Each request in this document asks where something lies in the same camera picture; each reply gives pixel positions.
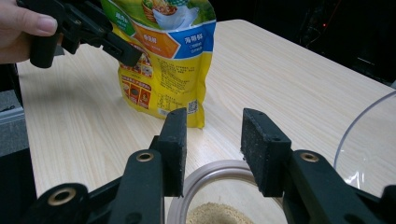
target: snack bag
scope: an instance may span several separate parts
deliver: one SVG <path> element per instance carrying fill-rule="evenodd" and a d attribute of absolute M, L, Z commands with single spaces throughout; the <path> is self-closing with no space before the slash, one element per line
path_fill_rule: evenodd
<path fill-rule="evenodd" d="M 203 128 L 205 77 L 216 16 L 208 0 L 101 0 L 113 32 L 142 51 L 134 67 L 120 63 L 123 98 L 165 119 L 187 108 L 187 126 Z"/>

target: glass bowl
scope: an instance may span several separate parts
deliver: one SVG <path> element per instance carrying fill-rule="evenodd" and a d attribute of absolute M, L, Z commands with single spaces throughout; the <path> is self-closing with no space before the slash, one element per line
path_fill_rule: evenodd
<path fill-rule="evenodd" d="M 380 197 L 396 184 L 396 91 L 367 107 L 346 130 L 334 169 L 351 186 Z"/>
<path fill-rule="evenodd" d="M 264 198 L 245 161 L 215 161 L 189 175 L 167 223 L 287 223 L 281 200 Z"/>

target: human hand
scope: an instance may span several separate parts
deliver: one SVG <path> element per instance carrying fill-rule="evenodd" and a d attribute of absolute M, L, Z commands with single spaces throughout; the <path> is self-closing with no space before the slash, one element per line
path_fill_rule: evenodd
<path fill-rule="evenodd" d="M 18 7 L 16 0 L 0 0 L 0 64 L 28 60 L 32 35 L 51 36 L 57 27 L 50 16 Z"/>

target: table surface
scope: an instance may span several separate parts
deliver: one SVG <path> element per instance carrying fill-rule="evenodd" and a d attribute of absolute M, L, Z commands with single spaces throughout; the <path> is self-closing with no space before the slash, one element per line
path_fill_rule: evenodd
<path fill-rule="evenodd" d="M 121 97 L 118 62 L 82 45 L 49 69 L 19 63 L 37 194 L 69 182 L 97 189 L 149 147 L 162 119 Z M 206 78 L 205 127 L 189 128 L 186 176 L 212 162 L 242 160 L 243 108 L 267 114 L 291 139 L 333 162 L 352 121 L 393 89 L 246 21 L 218 22 Z"/>

